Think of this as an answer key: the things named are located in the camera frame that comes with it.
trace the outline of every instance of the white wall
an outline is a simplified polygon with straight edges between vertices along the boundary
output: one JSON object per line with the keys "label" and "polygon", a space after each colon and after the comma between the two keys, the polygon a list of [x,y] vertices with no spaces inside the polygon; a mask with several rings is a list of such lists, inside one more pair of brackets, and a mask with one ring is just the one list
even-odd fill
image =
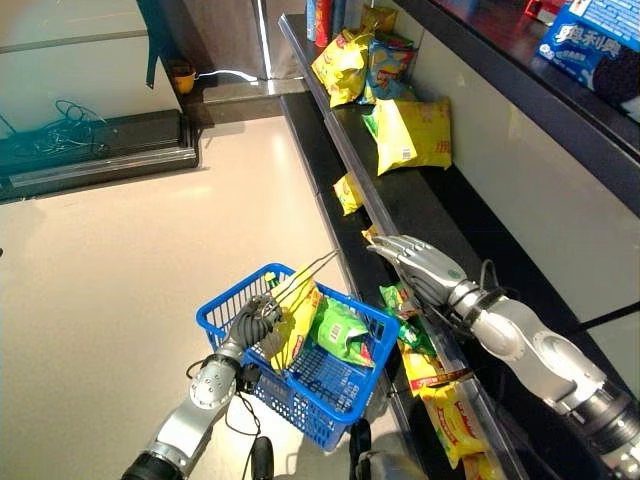
{"label": "white wall", "polygon": [[[578,318],[636,302],[640,219],[404,11],[396,31],[421,41],[412,71],[418,94],[451,98],[454,163]],[[640,313],[592,336],[640,396]]]}
{"label": "white wall", "polygon": [[0,55],[0,113],[18,131],[60,114],[56,99],[80,103],[104,118],[179,109],[162,65],[145,85],[148,38],[122,38]]}
{"label": "white wall", "polygon": [[[146,31],[135,0],[0,2],[0,51],[16,45],[98,34]],[[145,85],[146,35],[0,53],[0,114],[18,131],[61,118],[57,99],[104,118],[180,109],[160,62],[154,89]],[[0,123],[0,138],[9,129]]]}
{"label": "white wall", "polygon": [[135,0],[0,2],[0,47],[146,29]]}

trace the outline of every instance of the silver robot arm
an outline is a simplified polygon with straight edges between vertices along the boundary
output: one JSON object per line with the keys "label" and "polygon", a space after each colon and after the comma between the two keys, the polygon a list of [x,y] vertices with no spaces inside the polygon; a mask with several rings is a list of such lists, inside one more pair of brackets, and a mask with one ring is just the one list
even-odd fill
{"label": "silver robot arm", "polygon": [[236,392],[245,350],[262,340],[281,316],[271,297],[249,300],[233,319],[220,348],[192,379],[185,399],[160,425],[122,480],[183,480],[191,474],[211,440],[213,425],[224,416]]}
{"label": "silver robot arm", "polygon": [[617,389],[569,340],[549,330],[526,305],[488,292],[433,246],[408,236],[380,236],[368,247],[395,267],[422,308],[448,306],[504,361],[522,384],[566,416],[619,478],[640,479],[637,402]]}

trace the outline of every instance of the plastic basket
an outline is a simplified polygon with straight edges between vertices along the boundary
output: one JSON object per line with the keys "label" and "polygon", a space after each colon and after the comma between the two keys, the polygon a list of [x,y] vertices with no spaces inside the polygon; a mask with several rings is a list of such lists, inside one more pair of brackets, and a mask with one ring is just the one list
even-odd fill
{"label": "plastic basket", "polygon": [[[198,309],[196,321],[216,350],[230,322],[253,296],[269,291],[264,275],[272,272],[280,281],[294,273],[278,263],[265,265],[243,281]],[[324,450],[333,450],[347,427],[363,414],[378,376],[398,335],[398,322],[375,308],[324,285],[320,292],[358,313],[371,333],[370,353],[374,368],[342,362],[307,339],[293,364],[276,374],[259,347],[248,350],[244,363],[259,366],[262,377],[254,395],[278,412]]]}

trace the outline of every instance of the store shelf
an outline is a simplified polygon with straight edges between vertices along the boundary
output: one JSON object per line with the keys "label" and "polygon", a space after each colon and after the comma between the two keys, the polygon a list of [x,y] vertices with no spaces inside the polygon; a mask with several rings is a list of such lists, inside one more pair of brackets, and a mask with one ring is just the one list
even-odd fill
{"label": "store shelf", "polygon": [[[553,319],[554,329],[565,331],[575,326],[577,319],[571,310],[455,166],[446,172],[413,168],[376,175],[377,148],[361,119],[370,107],[350,104],[330,109],[327,94],[310,69],[310,63],[321,51],[306,40],[304,17],[283,16],[280,26],[294,49],[326,130],[344,166],[354,175],[365,209],[379,231],[411,234],[429,241],[455,258],[471,278],[477,278],[481,259],[492,258],[503,284],[518,289],[522,300],[542,318]],[[477,342],[461,346],[448,329],[437,323],[425,322],[425,328],[446,368],[470,365],[476,371],[476,377],[462,382],[459,391],[507,478],[551,478],[540,466],[540,456],[531,453],[532,445],[543,450],[545,461],[567,478],[600,478],[600,464],[567,426],[527,392],[508,369],[499,367],[499,362]],[[588,335],[573,340],[610,378],[623,383]],[[495,398],[500,407],[492,400]],[[411,412],[406,410],[405,417],[411,418]],[[514,437],[514,431],[526,434]],[[559,457],[555,451],[570,451],[571,460]]]}
{"label": "store shelf", "polygon": [[396,0],[640,216],[640,126],[536,56],[524,1]]}
{"label": "store shelf", "polygon": [[[341,250],[341,266],[350,283],[350,293],[368,304],[382,306],[378,286],[395,283],[397,277],[381,257],[364,248],[366,243],[361,230],[371,225],[367,214],[360,209],[351,215],[343,215],[333,184],[346,169],[324,128],[314,99],[309,93],[290,94],[282,97],[281,104],[327,231],[333,237],[333,244]],[[406,436],[410,456],[431,478],[463,479],[462,469],[451,470],[422,402],[410,393],[401,365],[400,353],[394,349],[385,367],[387,382],[382,390],[383,397],[389,390],[396,392],[390,401]]]}

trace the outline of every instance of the yellow snack bag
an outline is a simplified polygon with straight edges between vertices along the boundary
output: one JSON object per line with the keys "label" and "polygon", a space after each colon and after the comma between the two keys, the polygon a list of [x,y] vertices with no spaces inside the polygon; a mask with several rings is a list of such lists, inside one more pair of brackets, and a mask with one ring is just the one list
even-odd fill
{"label": "yellow snack bag", "polygon": [[373,244],[373,241],[371,240],[371,238],[376,237],[378,235],[378,231],[376,230],[375,225],[371,225],[366,230],[360,230],[360,233],[365,238],[365,240],[371,244]]}
{"label": "yellow snack bag", "polygon": [[362,6],[360,30],[391,33],[396,24],[398,11],[389,7]]}
{"label": "yellow snack bag", "polygon": [[293,363],[304,345],[322,299],[310,272],[295,273],[271,289],[273,297],[281,293],[278,302],[282,309],[282,320],[260,342],[262,351],[275,371]]}
{"label": "yellow snack bag", "polygon": [[485,445],[474,432],[468,413],[457,398],[455,386],[452,384],[432,390],[430,396],[422,397],[422,401],[451,468],[456,468],[460,458],[484,451]]}
{"label": "yellow snack bag", "polygon": [[345,215],[355,212],[362,206],[362,199],[350,173],[338,180],[333,190],[340,200]]}
{"label": "yellow snack bag", "polygon": [[351,102],[362,93],[372,36],[372,33],[355,34],[345,29],[311,64],[329,92],[330,107]]}
{"label": "yellow snack bag", "polygon": [[496,471],[484,453],[469,455],[462,459],[464,476],[467,480],[502,480],[503,476]]}
{"label": "yellow snack bag", "polygon": [[437,392],[434,387],[452,382],[470,371],[467,368],[446,373],[437,358],[414,352],[409,345],[400,340],[398,340],[398,348],[402,354],[402,363],[414,397],[434,395]]}
{"label": "yellow snack bag", "polygon": [[451,108],[437,103],[378,100],[378,175],[399,167],[451,166]]}

